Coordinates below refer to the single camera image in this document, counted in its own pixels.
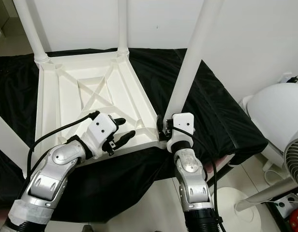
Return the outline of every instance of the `white cord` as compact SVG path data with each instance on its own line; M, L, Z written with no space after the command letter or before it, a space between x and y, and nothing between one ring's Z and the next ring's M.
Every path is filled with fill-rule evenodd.
M244 199L244 201L246 201L246 202L248 202L248 203L250 203L250 204L253 204L253 205L261 204L261 203L265 203L265 202L273 202L273 203L276 203L276 202L274 202L274 201L271 201L271 199L269 199L268 201L257 202L257 203L250 202L250 201L248 201L248 200L246 200L246 199Z
M284 180L284 178L278 173L278 172L276 172L276 171L274 171L274 170L266 170L265 172L264 172L264 179L265 179L265 181L266 181L266 183L269 185L269 186L272 186L272 185L274 185L273 183L271 183L268 179L267 179L267 173L269 173L269 172L272 172L272 173L275 173L277 176L279 176L280 178L281 178L281 180Z

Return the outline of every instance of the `white wall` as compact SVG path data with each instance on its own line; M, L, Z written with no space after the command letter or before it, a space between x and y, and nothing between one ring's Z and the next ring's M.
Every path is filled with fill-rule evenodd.
M46 51L117 46L117 0L28 1ZM187 47L202 1L129 0L129 47ZM298 74L298 0L226 0L204 61L235 100Z

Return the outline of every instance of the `fan grille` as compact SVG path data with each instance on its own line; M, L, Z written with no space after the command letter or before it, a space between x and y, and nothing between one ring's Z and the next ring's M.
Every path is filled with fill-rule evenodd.
M286 148L284 162L291 177L298 184L298 139L292 141Z

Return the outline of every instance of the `tiled floor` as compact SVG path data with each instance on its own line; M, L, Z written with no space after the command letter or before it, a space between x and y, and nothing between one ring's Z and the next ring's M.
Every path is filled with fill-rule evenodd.
M31 53L28 39L21 34L22 29L13 29L19 27L17 21L13 19L9 26L11 28L4 29L7 37L0 44L0 56ZM219 180L218 188L234 187L248 196L267 188L262 171L264 162L261 155L251 157ZM136 205L112 218L107 224L90 224L97 232L185 232L184 216L177 193L178 185L175 178L156 181ZM279 229L267 208L264 205L258 205L257 208L261 216L262 232L278 232ZM46 232L80 232L85 224L51 221Z

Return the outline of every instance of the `robotic hand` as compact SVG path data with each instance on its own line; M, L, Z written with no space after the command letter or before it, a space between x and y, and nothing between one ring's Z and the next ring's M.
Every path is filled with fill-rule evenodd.
M21 198L14 201L0 232L43 232L76 165L91 157L98 159L104 152L113 155L135 136L133 130L114 142L113 135L125 119L96 114L81 139L73 136L48 151L45 164L33 175Z
M179 181L181 206L190 232L219 232L214 206L209 194L203 165L191 147L193 140L180 130L193 135L194 116L174 114L167 121L167 150L174 154L176 178Z

